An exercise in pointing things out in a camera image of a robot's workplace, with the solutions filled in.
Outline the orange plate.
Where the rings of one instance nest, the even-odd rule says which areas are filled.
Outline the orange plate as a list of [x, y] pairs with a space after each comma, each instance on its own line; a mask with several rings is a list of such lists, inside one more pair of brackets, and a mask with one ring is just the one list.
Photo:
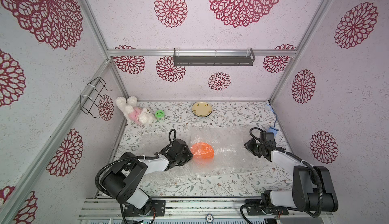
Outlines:
[[220, 175], [255, 167], [244, 147], [251, 139], [247, 127], [194, 128], [190, 135], [190, 166], [195, 173]]

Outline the clear bubble wrap sheet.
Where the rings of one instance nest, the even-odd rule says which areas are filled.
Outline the clear bubble wrap sheet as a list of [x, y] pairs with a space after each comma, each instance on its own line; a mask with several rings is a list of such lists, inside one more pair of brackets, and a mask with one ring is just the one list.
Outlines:
[[143, 182], [150, 182], [152, 189], [158, 184], [178, 185], [196, 180], [209, 183], [211, 177], [246, 173], [267, 166], [267, 160], [253, 156], [244, 147], [251, 139], [249, 129], [249, 126], [203, 127], [180, 132], [178, 137], [188, 143], [193, 158], [167, 172], [148, 174]]

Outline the yellow plate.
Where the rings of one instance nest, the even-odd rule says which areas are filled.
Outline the yellow plate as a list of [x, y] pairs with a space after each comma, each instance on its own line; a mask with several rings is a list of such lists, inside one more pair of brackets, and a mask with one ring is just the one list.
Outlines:
[[213, 108], [207, 102], [196, 102], [192, 105], [191, 110], [195, 116], [204, 118], [212, 113]]

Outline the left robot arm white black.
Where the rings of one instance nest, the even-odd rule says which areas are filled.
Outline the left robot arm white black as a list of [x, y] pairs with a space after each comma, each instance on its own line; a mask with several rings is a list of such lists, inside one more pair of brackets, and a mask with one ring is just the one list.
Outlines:
[[153, 156], [126, 152], [101, 168], [95, 176], [98, 190], [114, 198], [122, 208], [131, 207], [139, 215], [147, 215], [152, 210], [152, 198], [140, 188], [143, 177], [181, 167], [193, 158], [187, 143], [176, 135], [175, 129], [170, 130], [168, 145]]

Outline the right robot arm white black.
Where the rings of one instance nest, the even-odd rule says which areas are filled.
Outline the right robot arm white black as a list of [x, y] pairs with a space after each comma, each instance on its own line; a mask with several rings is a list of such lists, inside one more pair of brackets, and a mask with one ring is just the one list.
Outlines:
[[319, 218], [323, 212], [336, 212], [339, 203], [330, 171], [323, 166], [314, 166], [302, 158], [278, 147], [274, 133], [260, 129], [255, 136], [251, 128], [251, 139], [244, 144], [246, 150], [258, 158], [265, 158], [292, 174], [290, 191], [264, 191], [260, 199], [246, 201], [240, 207], [242, 218], [250, 223], [249, 215], [275, 215], [281, 217], [290, 211], [302, 212]]

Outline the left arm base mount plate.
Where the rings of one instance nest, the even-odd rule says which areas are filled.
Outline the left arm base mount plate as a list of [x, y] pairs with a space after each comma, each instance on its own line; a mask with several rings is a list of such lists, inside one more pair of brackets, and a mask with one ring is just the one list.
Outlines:
[[166, 201], [151, 200], [148, 201], [141, 209], [134, 205], [126, 206], [124, 209], [125, 217], [162, 217], [165, 215]]

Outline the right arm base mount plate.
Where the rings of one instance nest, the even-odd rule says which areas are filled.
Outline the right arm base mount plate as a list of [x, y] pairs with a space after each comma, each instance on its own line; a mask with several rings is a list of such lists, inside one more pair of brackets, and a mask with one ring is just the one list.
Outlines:
[[249, 216], [255, 215], [288, 215], [289, 211], [284, 207], [277, 207], [276, 209], [271, 208], [270, 204], [265, 204], [261, 199], [247, 199], [245, 204], [248, 205], [246, 208]]

